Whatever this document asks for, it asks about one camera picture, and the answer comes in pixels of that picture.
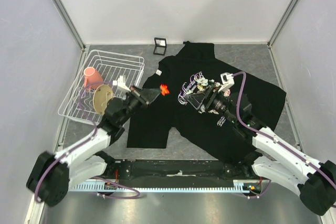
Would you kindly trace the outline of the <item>orange butterfly brooch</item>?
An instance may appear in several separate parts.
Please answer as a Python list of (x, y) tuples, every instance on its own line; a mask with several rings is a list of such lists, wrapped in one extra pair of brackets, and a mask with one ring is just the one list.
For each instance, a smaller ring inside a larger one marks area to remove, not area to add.
[(163, 95), (163, 96), (166, 96), (166, 95), (170, 94), (170, 91), (169, 91), (167, 85), (165, 85), (165, 84), (160, 85), (160, 90), (161, 90), (161, 95)]

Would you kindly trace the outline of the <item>small white brooch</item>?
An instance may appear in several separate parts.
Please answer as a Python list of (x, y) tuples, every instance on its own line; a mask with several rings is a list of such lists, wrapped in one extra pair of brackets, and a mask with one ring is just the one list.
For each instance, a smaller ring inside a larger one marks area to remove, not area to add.
[(157, 74), (158, 76), (160, 76), (161, 73), (162, 73), (162, 72), (161, 72), (159, 69), (156, 71), (156, 74)]

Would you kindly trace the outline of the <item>black printed t-shirt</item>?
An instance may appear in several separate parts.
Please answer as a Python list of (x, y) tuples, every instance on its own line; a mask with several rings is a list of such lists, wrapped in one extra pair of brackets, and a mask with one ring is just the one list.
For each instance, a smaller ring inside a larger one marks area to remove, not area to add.
[(255, 148), (241, 140), (225, 117), (198, 113), (185, 100), (189, 91), (198, 91), (205, 80), (220, 81), (224, 72), (233, 73), (230, 93), (243, 90), (252, 105), (253, 114), (274, 129), (285, 104), (285, 92), (274, 84), (251, 74), (242, 76), (240, 70), (215, 57), (215, 46), (209, 43), (186, 42), (175, 56), (159, 62), (160, 76), (148, 77), (144, 88), (167, 85), (170, 94), (158, 97), (148, 108), (131, 117), (129, 148), (166, 148), (171, 128), (224, 163), (238, 163)]

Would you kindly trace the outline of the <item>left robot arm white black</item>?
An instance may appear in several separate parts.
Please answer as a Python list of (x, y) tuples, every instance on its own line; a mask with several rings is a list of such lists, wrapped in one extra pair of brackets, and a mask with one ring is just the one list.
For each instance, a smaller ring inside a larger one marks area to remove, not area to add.
[(53, 207), (73, 186), (100, 175), (111, 178), (115, 165), (109, 161), (113, 158), (104, 159), (102, 150), (120, 138), (124, 124), (135, 112), (147, 108), (161, 94), (161, 88), (131, 86), (126, 99), (112, 98), (107, 102), (102, 120), (87, 136), (62, 151), (39, 154), (26, 183), (35, 202)]

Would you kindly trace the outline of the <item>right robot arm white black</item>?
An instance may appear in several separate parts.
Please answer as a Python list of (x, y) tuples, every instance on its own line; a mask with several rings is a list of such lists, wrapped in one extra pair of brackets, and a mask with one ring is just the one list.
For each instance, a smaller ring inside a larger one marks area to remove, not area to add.
[(321, 162), (281, 139), (251, 112), (245, 94), (224, 96), (219, 88), (210, 87), (185, 96), (198, 112), (215, 111), (229, 121), (239, 137), (267, 153), (241, 164), (240, 172), (248, 179), (256, 175), (292, 191), (314, 214), (323, 216), (335, 207), (335, 163)]

